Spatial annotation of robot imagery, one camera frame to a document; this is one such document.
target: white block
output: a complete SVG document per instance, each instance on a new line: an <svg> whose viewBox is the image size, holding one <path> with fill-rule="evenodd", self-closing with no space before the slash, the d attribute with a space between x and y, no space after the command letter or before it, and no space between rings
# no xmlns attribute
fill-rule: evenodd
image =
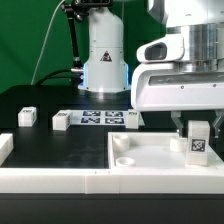
<svg viewBox="0 0 224 224"><path fill-rule="evenodd" d="M18 114L18 125L19 127L32 127L36 119L36 107L24 107Z"/></svg>
<svg viewBox="0 0 224 224"><path fill-rule="evenodd" d="M135 110L128 110L126 118L126 128L138 129L140 113Z"/></svg>
<svg viewBox="0 0 224 224"><path fill-rule="evenodd" d="M13 135L0 135L0 166L6 160L10 152L13 150Z"/></svg>
<svg viewBox="0 0 224 224"><path fill-rule="evenodd" d="M70 110L60 110L53 117L53 130L66 131L71 124L71 116Z"/></svg>
<svg viewBox="0 0 224 224"><path fill-rule="evenodd" d="M186 162L189 165L208 165L210 126L207 121L189 121Z"/></svg>

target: white plastic base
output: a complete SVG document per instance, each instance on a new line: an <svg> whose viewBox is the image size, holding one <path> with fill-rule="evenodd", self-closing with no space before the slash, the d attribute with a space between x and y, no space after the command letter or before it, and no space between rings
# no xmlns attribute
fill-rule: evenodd
<svg viewBox="0 0 224 224"><path fill-rule="evenodd" d="M113 136L124 134L130 138L129 150L115 152ZM2 168L0 192L223 194L222 160L210 148L207 167L186 165L183 150L170 150L171 138L177 137L176 133L109 133L109 169ZM132 158L118 161L129 166L116 166L121 156Z"/></svg>
<svg viewBox="0 0 224 224"><path fill-rule="evenodd" d="M0 135L0 166L6 160L10 152L13 150L13 135Z"/></svg>

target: green background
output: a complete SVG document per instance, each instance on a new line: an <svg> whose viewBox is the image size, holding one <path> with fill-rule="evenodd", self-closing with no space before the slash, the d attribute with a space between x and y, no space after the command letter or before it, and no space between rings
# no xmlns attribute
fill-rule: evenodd
<svg viewBox="0 0 224 224"><path fill-rule="evenodd" d="M52 14L60 0L2 1L0 7L0 92L31 84ZM115 2L111 11L124 22L125 61L130 72L138 65L136 50L165 34L164 27L147 14L147 1ZM76 24L81 60L88 59L88 21ZM58 69L72 66L72 50L65 13L59 9L35 81ZM46 84L69 84L52 80Z"/></svg>

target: black table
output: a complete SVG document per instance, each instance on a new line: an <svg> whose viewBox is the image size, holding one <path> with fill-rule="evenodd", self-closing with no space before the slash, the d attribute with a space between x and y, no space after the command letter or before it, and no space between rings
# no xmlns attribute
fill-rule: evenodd
<svg viewBox="0 0 224 224"><path fill-rule="evenodd" d="M107 133L122 126L72 126L52 130L61 109L127 110L129 98L97 100L74 95L65 86L15 86L0 95L0 133L13 133L15 148L4 168L108 168ZM36 106L32 128L18 128L17 114ZM142 113L146 126L138 131L174 131L169 112ZM184 113L184 119L212 122L214 112ZM223 128L213 140L223 158ZM0 194L1 223L223 223L224 195L82 195Z"/></svg>

